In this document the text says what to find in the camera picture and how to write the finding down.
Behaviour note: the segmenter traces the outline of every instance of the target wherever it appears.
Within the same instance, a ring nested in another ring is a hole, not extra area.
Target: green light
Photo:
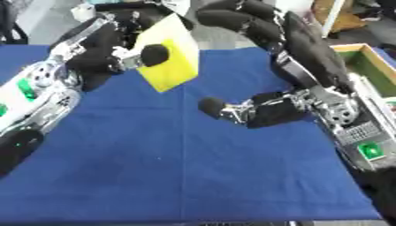
[[[0,117],[4,116],[7,113],[8,108],[5,104],[0,103]]]
[[[380,157],[385,156],[384,151],[381,147],[376,143],[366,143],[358,146],[359,151],[366,157],[368,160],[374,160]]]
[[[21,79],[18,82],[18,88],[28,101],[34,101],[34,99],[36,98],[34,90],[30,87],[29,82],[26,79]]]

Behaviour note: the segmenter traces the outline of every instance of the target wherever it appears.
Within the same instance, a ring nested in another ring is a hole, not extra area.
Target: yellow cube
[[[198,75],[199,48],[178,15],[172,14],[140,34],[134,48],[150,44],[162,44],[169,51],[166,62],[138,68],[157,92],[168,91]]]

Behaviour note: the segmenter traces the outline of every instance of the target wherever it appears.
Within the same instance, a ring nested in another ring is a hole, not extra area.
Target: robotic hand
[[[0,87],[0,177],[7,175],[41,145],[79,103],[83,92],[101,86],[113,74],[166,61],[162,45],[143,50],[126,41],[147,27],[134,12],[125,21],[114,14],[97,16],[64,34],[44,61],[31,64]],[[124,26],[136,27],[126,32]]]
[[[196,16],[205,26],[230,29],[266,49],[272,70],[293,85],[293,90],[258,94],[242,104],[205,98],[199,109],[247,128],[313,114],[357,184],[396,225],[396,124],[370,82],[347,73],[339,56],[292,12],[257,0],[224,0],[204,6]]]

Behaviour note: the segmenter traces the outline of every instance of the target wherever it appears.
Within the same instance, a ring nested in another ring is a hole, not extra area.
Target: table
[[[45,47],[0,48],[1,82]],[[311,120],[247,130],[197,110],[288,85],[261,49],[202,52],[200,76],[159,94],[112,78],[0,181],[0,222],[258,222],[376,219]]]

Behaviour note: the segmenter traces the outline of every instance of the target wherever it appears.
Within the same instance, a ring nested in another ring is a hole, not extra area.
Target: black foam fingertip
[[[251,18],[247,14],[227,10],[199,10],[195,16],[204,26],[221,26],[234,32],[239,32]]]
[[[270,4],[265,4],[262,1],[247,0],[243,4],[242,10],[260,19],[273,20],[275,16],[275,11],[277,11],[278,9]]]
[[[141,61],[152,67],[167,61],[169,55],[169,50],[161,44],[148,45],[141,51]]]
[[[222,100],[213,97],[206,97],[198,103],[198,109],[210,117],[219,119],[225,103]]]
[[[237,4],[240,0],[223,0],[216,1],[211,4],[206,4],[201,10],[229,10],[234,11],[237,8]]]

